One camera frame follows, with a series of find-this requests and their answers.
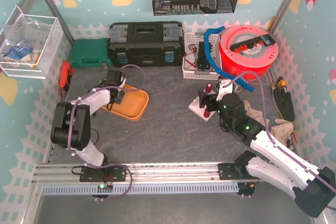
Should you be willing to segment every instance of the black cable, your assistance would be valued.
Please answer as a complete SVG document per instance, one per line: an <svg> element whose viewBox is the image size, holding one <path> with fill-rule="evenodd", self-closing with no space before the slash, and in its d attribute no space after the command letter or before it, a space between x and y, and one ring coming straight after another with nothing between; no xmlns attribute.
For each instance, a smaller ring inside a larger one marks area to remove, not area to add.
<svg viewBox="0 0 336 224"><path fill-rule="evenodd" d="M222 126L222 117L219 115L219 127L222 131L224 132L229 132L229 130L225 129L223 126Z"/></svg>
<svg viewBox="0 0 336 224"><path fill-rule="evenodd" d="M74 169L75 169L75 168L82 168L82 167L83 167L82 165L74 166L73 168L71 168L71 173L74 174L74 175L78 175L78 176L80 176L81 173L75 173L75 172L74 172Z"/></svg>
<svg viewBox="0 0 336 224"><path fill-rule="evenodd" d="M108 110L108 111L111 111L112 110L112 103L108 103L108 104L106 104L106 109Z"/></svg>

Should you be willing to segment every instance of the plastic container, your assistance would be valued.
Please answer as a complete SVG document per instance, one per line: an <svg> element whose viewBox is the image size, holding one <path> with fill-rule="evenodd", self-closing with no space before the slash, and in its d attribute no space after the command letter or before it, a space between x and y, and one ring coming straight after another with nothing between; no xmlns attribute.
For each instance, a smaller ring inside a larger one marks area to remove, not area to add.
<svg viewBox="0 0 336 224"><path fill-rule="evenodd" d="M135 87L124 85L125 89L136 89ZM134 92L125 91L125 95L120 104L114 104L112 110L109 111L113 114L119 115L122 118L130 120L131 122L136 122L141 119L143 113L145 112L149 101L148 94L143 90L138 90Z"/></svg>
<svg viewBox="0 0 336 224"><path fill-rule="evenodd" d="M31 23L32 19L40 24L36 26L32 23L29 27L22 25ZM11 48L5 41L0 47L0 68L10 77L46 79L63 36L58 18L25 15L21 12L13 27L18 37L24 36L29 42L30 40L43 41L44 44L40 46L41 50L37 53L35 61L24 62L5 58L5 54Z"/></svg>
<svg viewBox="0 0 336 224"><path fill-rule="evenodd" d="M211 49L211 56L215 58L216 64L221 68L222 61L221 55L219 53L219 35L212 34L209 37L209 42L212 45ZM188 46L190 44L195 44L198 50L198 43L204 41L204 33L184 33L184 50L186 54L189 54L191 51L189 50ZM189 59L193 58L194 55L190 54L187 55ZM187 66L187 62L183 59L182 63L182 71L183 71L183 78L184 79L194 79L194 80L218 80L219 74L217 74L214 70L210 68L210 70L200 71L194 68L193 66Z"/></svg>

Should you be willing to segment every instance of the aluminum rail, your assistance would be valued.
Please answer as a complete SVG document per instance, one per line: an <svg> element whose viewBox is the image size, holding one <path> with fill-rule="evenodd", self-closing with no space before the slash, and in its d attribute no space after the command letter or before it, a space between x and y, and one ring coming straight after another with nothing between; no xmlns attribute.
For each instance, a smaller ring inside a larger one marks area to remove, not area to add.
<svg viewBox="0 0 336 224"><path fill-rule="evenodd" d="M227 183L250 182L250 179L220 180L217 165L211 163L157 163L157 164L126 164L136 184L174 184L174 183ZM40 185L99 185L101 182L83 183L79 175L74 175L71 169L82 164L38 165L32 178L32 184ZM114 184L129 184L127 174L125 182Z"/></svg>
<svg viewBox="0 0 336 224"><path fill-rule="evenodd" d="M281 7L278 10L277 15L275 16L275 19L270 27L270 32L274 33L278 26L280 25L282 19L284 18L286 12L289 9L290 4L292 3L293 0L283 0Z"/></svg>

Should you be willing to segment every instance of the electronic components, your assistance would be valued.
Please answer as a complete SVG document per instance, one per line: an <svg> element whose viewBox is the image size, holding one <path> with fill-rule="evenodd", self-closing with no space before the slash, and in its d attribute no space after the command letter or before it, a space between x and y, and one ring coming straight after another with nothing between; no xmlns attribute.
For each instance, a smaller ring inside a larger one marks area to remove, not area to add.
<svg viewBox="0 0 336 224"><path fill-rule="evenodd" d="M217 13L217 0L156 0L156 14L186 14L188 11L195 13L202 11L206 14Z"/></svg>
<svg viewBox="0 0 336 224"><path fill-rule="evenodd" d="M210 64L205 57L204 42L200 42L198 44L197 69L199 70L209 70L210 69Z"/></svg>

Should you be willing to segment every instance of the white plastic basket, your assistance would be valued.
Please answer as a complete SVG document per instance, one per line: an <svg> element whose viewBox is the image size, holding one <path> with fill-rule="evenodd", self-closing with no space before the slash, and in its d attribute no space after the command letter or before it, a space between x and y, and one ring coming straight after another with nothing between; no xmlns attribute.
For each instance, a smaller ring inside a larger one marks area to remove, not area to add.
<svg viewBox="0 0 336 224"><path fill-rule="evenodd" d="M184 33L184 49L187 54L187 60L194 61L194 55L190 54L191 51L189 50L188 46L190 44L194 44L198 50L198 43L204 41L204 33ZM212 34L209 36L209 42L212 45L211 49L211 57L216 62L217 66L222 68L222 61L221 61L221 54L219 52L219 35L218 34ZM219 74L217 74L212 68L209 70L200 71L193 66L190 67L190 65L185 61L183 57L183 64L182 64L182 70L183 70L183 78L184 79L194 79L194 80L218 80Z"/></svg>
<svg viewBox="0 0 336 224"><path fill-rule="evenodd" d="M21 12L13 24L16 27L16 33L20 33L20 24L26 22L29 17L43 22L41 24L41 29L32 28L25 31L28 40L30 37L29 35L34 34L34 38L37 37L40 38L40 41L45 41L39 57L36 62L28 63L5 59L4 55L9 51L10 45L7 45L6 42L4 42L0 47L0 68L2 68L2 70L10 77L46 79L57 48L61 42L63 29L56 17L25 15Z"/></svg>

